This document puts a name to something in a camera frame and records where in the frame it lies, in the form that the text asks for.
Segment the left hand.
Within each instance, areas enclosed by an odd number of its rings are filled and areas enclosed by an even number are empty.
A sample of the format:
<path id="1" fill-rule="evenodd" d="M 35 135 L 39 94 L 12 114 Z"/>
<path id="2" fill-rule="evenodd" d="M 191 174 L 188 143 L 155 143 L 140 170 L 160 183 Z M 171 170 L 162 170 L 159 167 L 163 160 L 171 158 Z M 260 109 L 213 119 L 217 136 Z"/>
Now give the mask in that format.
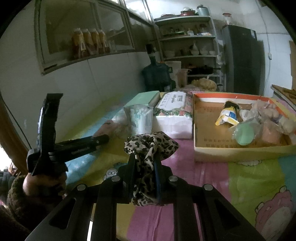
<path id="1" fill-rule="evenodd" d="M 63 173 L 59 177 L 32 176 L 28 173 L 23 181 L 23 191 L 27 196 L 33 195 L 59 195 L 65 194 L 67 175 Z"/>

